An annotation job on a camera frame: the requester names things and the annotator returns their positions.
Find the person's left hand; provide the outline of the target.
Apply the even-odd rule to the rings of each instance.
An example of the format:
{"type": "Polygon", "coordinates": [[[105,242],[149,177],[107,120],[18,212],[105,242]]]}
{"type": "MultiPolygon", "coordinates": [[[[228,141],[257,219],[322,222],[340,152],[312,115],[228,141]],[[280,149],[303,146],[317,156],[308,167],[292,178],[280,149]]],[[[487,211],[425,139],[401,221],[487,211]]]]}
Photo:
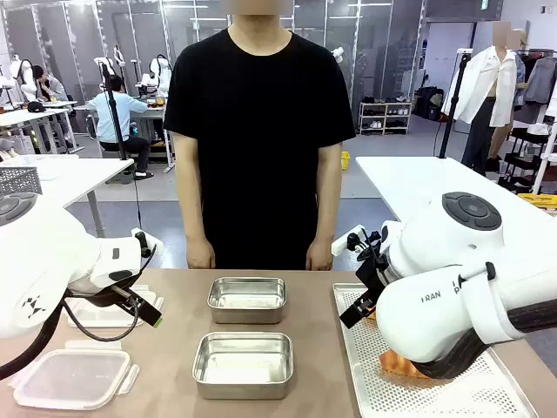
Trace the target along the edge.
{"type": "Polygon", "coordinates": [[[316,238],[307,250],[305,269],[307,271],[330,271],[332,264],[332,241],[325,238],[316,238]]]}

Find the person's right hand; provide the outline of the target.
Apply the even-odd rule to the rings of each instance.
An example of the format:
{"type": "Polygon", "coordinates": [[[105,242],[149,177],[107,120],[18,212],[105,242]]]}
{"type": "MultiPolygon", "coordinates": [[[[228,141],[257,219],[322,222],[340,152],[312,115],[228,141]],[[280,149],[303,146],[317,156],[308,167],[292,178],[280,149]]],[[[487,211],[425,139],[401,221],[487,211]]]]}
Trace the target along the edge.
{"type": "Polygon", "coordinates": [[[206,238],[188,239],[186,262],[189,269],[214,269],[216,260],[211,243],[206,238]]]}

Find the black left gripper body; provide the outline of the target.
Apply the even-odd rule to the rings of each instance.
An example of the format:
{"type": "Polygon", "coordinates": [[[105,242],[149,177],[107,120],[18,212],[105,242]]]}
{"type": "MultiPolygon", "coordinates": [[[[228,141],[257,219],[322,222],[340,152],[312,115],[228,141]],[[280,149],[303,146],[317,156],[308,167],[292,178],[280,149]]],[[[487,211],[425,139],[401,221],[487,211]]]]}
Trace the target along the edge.
{"type": "Polygon", "coordinates": [[[109,307],[112,305],[123,305],[133,307],[133,301],[139,303],[142,298],[129,288],[122,288],[116,285],[106,287],[95,294],[77,293],[70,289],[64,292],[65,298],[85,299],[96,307],[109,307]]]}

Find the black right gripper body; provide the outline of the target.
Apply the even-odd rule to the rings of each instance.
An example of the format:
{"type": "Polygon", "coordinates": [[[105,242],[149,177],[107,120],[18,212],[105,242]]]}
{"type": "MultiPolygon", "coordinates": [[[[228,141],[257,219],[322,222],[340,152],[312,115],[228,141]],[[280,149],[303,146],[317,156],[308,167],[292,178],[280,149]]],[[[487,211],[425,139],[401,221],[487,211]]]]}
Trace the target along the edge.
{"type": "Polygon", "coordinates": [[[376,249],[367,248],[357,258],[362,264],[356,270],[356,276],[366,286],[363,298],[377,300],[388,285],[385,271],[388,261],[385,255],[380,255],[376,249]]]}

